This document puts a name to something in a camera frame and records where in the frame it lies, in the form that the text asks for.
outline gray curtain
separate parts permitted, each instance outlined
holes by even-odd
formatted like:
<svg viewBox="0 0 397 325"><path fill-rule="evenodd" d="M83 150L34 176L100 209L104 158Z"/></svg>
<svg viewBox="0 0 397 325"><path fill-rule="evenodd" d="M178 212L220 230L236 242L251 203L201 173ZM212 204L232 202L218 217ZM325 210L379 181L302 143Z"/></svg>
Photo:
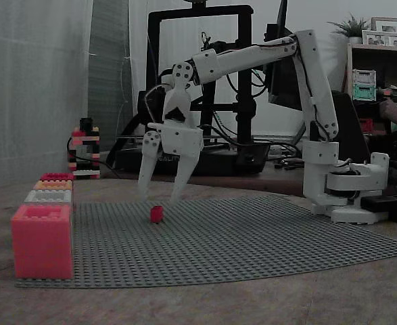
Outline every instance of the gray curtain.
<svg viewBox="0 0 397 325"><path fill-rule="evenodd" d="M89 116L100 129L101 150L133 117L127 0L94 0L89 56Z"/></svg>
<svg viewBox="0 0 397 325"><path fill-rule="evenodd" d="M87 114L93 0L0 0L0 186L67 171Z"/></svg>

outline potted plant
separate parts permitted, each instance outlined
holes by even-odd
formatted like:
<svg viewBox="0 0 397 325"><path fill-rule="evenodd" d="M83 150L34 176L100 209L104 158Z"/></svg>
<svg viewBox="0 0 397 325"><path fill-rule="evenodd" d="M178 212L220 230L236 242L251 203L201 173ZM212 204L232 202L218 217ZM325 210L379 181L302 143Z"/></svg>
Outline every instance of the potted plant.
<svg viewBox="0 0 397 325"><path fill-rule="evenodd" d="M347 36L351 44L362 44L362 30L368 29L369 23L364 18L357 20L352 14L350 16L348 21L343 21L341 24L328 23L337 26L338 29L334 33Z"/></svg>

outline gray lego baseplate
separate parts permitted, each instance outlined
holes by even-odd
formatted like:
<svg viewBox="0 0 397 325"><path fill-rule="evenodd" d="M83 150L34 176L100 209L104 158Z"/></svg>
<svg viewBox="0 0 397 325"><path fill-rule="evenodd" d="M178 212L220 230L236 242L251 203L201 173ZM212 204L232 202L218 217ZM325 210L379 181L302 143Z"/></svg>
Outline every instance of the gray lego baseplate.
<svg viewBox="0 0 397 325"><path fill-rule="evenodd" d="M74 279L19 287L137 288L287 276L397 256L397 240L313 216L280 196L78 204Z"/></svg>

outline teal storage box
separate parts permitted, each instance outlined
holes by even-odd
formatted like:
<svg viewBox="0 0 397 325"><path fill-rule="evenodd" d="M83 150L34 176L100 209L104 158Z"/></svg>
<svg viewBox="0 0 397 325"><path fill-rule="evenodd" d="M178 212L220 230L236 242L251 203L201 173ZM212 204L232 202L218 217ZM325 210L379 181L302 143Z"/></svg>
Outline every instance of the teal storage box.
<svg viewBox="0 0 397 325"><path fill-rule="evenodd" d="M374 102L377 100L377 88L374 85L353 85L353 100Z"/></svg>

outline stack of lego bricks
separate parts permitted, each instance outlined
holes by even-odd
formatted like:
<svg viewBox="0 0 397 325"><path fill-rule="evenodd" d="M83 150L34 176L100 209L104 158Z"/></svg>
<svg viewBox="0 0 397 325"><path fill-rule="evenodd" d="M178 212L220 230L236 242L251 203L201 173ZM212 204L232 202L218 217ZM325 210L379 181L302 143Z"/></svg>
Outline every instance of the stack of lego bricks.
<svg viewBox="0 0 397 325"><path fill-rule="evenodd" d="M73 174L49 173L11 219L17 278L71 279Z"/></svg>
<svg viewBox="0 0 397 325"><path fill-rule="evenodd" d="M88 146L91 149L91 160L100 159L99 149L99 128L94 127L92 131L80 131L77 127L72 132L72 145L68 154L69 170L75 179L99 179L101 175L100 164L98 162L77 161L76 148L78 146Z"/></svg>

